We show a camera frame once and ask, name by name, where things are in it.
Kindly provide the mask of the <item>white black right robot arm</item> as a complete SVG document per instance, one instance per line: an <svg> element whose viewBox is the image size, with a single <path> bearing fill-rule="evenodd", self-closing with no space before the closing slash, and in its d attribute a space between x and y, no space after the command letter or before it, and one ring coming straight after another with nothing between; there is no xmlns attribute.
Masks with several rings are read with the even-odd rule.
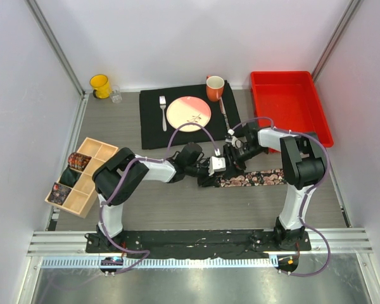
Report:
<svg viewBox="0 0 380 304"><path fill-rule="evenodd" d="M229 129L225 137L224 157L227 170L245 169L245 161L273 149L281 153L283 179L287 194L276 218L273 241L280 250L288 250L303 239L305 215L314 191L329 172L329 157L316 133L301 133L276 127L251 128L246 125L245 142Z"/></svg>

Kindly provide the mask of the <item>floral rose necktie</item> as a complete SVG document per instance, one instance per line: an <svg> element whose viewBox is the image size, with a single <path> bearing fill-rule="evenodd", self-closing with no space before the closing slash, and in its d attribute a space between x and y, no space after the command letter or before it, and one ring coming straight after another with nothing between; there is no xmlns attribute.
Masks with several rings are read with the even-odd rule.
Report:
<svg viewBox="0 0 380 304"><path fill-rule="evenodd" d="M286 183L283 169L271 169L254 172L245 172L241 175L228 179L218 178L213 187L253 187L253 186L276 186Z"/></svg>

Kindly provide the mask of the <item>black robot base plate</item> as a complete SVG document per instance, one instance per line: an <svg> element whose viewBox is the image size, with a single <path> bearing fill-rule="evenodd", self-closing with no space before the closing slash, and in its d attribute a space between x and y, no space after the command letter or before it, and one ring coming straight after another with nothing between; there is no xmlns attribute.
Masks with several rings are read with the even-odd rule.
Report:
<svg viewBox="0 0 380 304"><path fill-rule="evenodd" d="M272 230L167 230L122 231L113 238L121 247L132 250L128 258L141 258L148 250L149 259L205 260L249 259L268 256L269 251L310 251L308 233L299 240L277 243Z"/></svg>

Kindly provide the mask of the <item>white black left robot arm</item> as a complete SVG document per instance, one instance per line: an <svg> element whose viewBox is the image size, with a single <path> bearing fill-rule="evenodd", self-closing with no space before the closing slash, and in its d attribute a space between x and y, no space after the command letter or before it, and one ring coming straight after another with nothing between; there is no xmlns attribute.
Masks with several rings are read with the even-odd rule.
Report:
<svg viewBox="0 0 380 304"><path fill-rule="evenodd" d="M216 176L210 160L203 158L199 144L189 143L165 160L151 160L123 148L100 166L92 176L101 215L96 227L100 245L110 253L121 248L124 203L143 181L176 183L186 176L197 178L199 186L211 186Z"/></svg>

